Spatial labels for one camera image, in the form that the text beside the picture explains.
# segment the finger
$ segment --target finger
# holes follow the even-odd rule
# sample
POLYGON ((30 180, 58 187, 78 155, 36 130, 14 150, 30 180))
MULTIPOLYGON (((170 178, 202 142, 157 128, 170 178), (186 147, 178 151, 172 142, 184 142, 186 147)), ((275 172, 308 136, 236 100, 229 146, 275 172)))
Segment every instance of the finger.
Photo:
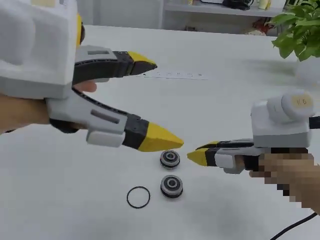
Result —
POLYGON ((97 90, 97 84, 93 80, 81 82, 74 87, 80 92, 94 93, 97 90))

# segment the pixelated hand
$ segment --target pixelated hand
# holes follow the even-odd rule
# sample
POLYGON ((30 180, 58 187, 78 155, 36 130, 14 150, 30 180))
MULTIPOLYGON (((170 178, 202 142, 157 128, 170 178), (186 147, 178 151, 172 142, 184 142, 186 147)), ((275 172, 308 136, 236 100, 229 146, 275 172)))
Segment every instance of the pixelated hand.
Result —
POLYGON ((291 148, 290 153, 266 153, 259 158, 259 171, 252 178, 264 178, 265 184, 277 184, 287 191, 290 201, 302 208, 320 211, 320 166, 306 148, 291 148))

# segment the white plastic casing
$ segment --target white plastic casing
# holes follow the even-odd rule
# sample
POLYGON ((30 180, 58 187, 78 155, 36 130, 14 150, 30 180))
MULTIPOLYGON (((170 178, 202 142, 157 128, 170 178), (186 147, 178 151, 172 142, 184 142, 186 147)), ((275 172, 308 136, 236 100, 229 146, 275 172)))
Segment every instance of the white plastic casing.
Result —
POLYGON ((116 134, 102 131, 88 131, 86 141, 88 144, 119 148, 126 138, 126 133, 116 134))
POLYGON ((309 117, 314 115, 311 96, 297 90, 282 96, 256 102, 251 108, 254 136, 291 135, 309 132, 309 117), (298 105, 295 100, 307 98, 308 105, 298 105))
POLYGON ((77 12, 76 0, 0 0, 0 77, 72 82, 77 12))
POLYGON ((222 169, 234 169, 236 168, 235 156, 225 154, 215 154, 215 164, 222 169))

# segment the ball bearing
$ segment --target ball bearing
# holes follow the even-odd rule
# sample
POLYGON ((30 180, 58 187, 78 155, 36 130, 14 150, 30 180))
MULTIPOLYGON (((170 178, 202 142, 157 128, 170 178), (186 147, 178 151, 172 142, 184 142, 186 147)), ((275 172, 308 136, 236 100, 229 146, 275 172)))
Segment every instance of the ball bearing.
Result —
POLYGON ((180 156, 173 150, 164 151, 161 153, 160 163, 166 169, 175 169, 180 163, 180 156))
POLYGON ((176 199, 183 193, 182 180, 175 175, 167 175, 161 181, 161 192, 167 198, 176 199))

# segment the black cable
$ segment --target black cable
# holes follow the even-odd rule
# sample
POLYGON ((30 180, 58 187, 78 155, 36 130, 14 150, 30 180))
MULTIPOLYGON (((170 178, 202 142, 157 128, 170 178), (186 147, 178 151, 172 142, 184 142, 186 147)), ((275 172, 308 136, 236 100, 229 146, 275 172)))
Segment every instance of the black cable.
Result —
POLYGON ((300 221, 297 221, 296 223, 286 227, 285 229, 283 229, 281 232, 279 232, 277 235, 275 235, 273 238, 271 238, 270 240, 276 240, 278 239, 279 237, 281 237, 283 234, 285 234, 286 232, 290 231, 291 229, 301 225, 301 224, 304 224, 305 222, 313 219, 315 216, 317 216, 318 214, 317 213, 312 213, 311 215, 307 216, 306 218, 300 220, 300 221))

